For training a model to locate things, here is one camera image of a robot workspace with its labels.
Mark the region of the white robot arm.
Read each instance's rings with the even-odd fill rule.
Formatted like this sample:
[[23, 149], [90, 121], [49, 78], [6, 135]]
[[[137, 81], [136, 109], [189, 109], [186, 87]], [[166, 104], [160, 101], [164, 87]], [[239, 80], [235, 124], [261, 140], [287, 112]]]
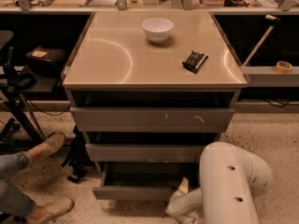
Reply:
[[240, 147], [214, 142], [199, 162], [200, 187], [188, 190], [184, 178], [165, 212], [178, 224], [260, 224], [253, 199], [273, 184], [273, 172], [261, 157]]

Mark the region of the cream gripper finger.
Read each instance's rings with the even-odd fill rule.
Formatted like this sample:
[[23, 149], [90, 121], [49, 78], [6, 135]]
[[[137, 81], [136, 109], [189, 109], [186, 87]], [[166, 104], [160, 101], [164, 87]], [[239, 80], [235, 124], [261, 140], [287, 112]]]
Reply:
[[186, 177], [182, 178], [182, 181], [178, 187], [178, 190], [184, 194], [189, 192], [189, 180]]

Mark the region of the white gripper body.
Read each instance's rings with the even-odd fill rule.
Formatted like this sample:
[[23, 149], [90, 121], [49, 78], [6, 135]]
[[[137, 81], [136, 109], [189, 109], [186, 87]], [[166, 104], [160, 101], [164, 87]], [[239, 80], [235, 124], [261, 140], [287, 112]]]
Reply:
[[171, 196], [165, 212], [172, 218], [189, 218], [191, 204], [191, 194], [178, 189]]

